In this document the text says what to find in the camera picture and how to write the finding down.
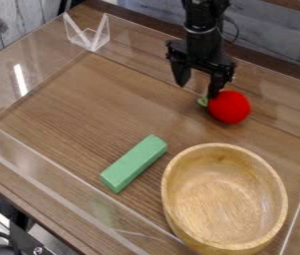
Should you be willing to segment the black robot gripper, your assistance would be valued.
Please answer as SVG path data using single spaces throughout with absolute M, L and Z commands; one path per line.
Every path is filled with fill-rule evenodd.
M 213 99 L 230 82 L 235 64 L 222 50 L 222 36 L 218 28 L 209 31 L 187 31 L 183 40 L 165 42 L 166 58 L 175 83 L 183 87 L 190 79 L 190 70 L 210 74 L 206 97 Z

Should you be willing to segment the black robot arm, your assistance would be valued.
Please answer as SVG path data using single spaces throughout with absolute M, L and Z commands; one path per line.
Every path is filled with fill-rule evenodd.
M 175 83 L 183 87 L 190 70 L 210 75 L 206 98 L 214 99 L 233 79 L 235 64 L 222 48 L 222 19 L 229 0 L 181 0 L 185 11 L 182 40 L 167 40 L 166 58 Z

